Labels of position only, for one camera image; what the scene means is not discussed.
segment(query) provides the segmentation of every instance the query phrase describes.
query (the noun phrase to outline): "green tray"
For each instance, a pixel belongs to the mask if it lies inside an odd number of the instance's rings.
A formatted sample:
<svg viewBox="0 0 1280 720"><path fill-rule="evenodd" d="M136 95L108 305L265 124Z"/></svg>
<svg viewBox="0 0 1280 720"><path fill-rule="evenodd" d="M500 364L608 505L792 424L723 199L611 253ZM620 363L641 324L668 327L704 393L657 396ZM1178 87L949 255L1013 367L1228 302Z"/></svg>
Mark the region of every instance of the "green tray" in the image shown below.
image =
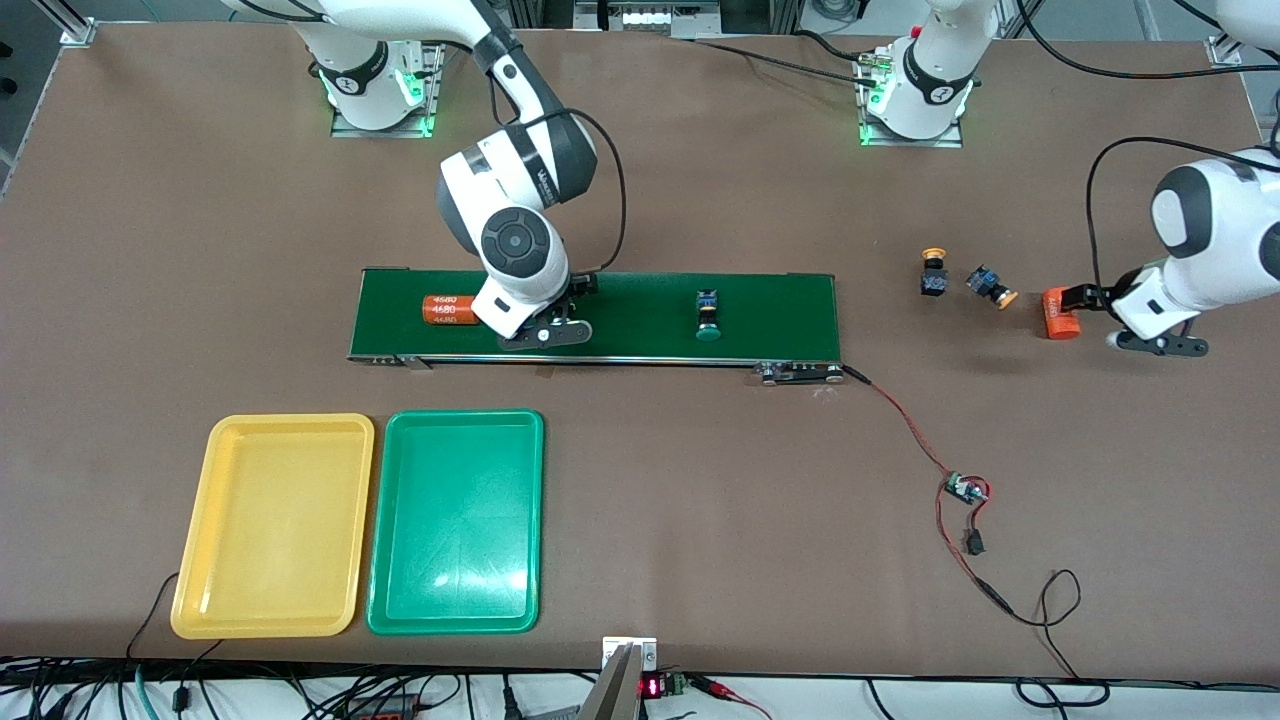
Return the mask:
<svg viewBox="0 0 1280 720"><path fill-rule="evenodd" d="M369 629L431 635L532 628L541 495L538 413L394 415L383 446Z"/></svg>

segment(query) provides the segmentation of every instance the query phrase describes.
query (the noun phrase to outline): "green led light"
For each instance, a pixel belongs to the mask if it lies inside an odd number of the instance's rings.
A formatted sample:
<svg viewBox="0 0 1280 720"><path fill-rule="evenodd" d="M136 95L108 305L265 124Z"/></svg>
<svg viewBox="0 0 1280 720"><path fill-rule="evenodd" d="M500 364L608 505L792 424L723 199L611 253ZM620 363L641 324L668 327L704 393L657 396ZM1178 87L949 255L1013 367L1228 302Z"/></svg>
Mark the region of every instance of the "green led light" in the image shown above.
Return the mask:
<svg viewBox="0 0 1280 720"><path fill-rule="evenodd" d="M401 86L401 94L410 105L422 104L422 81L408 73L396 73L396 85Z"/></svg>

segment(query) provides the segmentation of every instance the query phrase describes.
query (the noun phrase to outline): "orange battery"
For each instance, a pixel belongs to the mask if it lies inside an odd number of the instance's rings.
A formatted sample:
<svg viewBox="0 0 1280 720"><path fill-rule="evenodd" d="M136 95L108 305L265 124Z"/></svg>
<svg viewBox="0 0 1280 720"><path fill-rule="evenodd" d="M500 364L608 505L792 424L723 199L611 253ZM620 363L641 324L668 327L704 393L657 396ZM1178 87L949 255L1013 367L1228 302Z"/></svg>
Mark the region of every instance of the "orange battery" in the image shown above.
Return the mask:
<svg viewBox="0 0 1280 720"><path fill-rule="evenodd" d="M479 325L472 300L474 295L428 295L422 299L422 320L429 325Z"/></svg>
<svg viewBox="0 0 1280 720"><path fill-rule="evenodd" d="M1055 287L1044 291L1041 302L1044 305L1044 331L1050 340L1071 340L1080 334L1080 319L1075 313L1062 311L1062 291Z"/></svg>

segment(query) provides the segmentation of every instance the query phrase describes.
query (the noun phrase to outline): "green conveyor belt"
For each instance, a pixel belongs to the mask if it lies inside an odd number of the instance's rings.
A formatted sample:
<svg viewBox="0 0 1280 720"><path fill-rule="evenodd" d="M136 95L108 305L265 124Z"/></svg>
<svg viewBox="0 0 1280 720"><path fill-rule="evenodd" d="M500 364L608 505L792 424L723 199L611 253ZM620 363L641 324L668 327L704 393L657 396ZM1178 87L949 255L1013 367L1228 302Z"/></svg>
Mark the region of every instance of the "green conveyor belt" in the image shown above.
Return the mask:
<svg viewBox="0 0 1280 720"><path fill-rule="evenodd" d="M831 275L600 273L599 293L576 301L591 323L581 345L504 351L485 325L429 325L426 295L475 295L479 270L369 268L348 357L398 364L558 363L750 366L759 361L838 363L836 284ZM719 297L717 341L696 340L699 290Z"/></svg>

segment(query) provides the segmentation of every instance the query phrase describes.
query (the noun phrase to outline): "yellow tray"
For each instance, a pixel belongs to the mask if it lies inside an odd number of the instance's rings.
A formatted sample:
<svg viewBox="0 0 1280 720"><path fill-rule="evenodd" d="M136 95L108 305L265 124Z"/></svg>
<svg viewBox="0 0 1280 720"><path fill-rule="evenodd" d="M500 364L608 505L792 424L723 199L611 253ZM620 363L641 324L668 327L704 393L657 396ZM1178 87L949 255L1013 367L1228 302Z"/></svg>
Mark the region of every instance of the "yellow tray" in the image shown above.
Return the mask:
<svg viewBox="0 0 1280 720"><path fill-rule="evenodd" d="M209 434L169 621L187 639L340 633L356 610L374 425L232 415Z"/></svg>

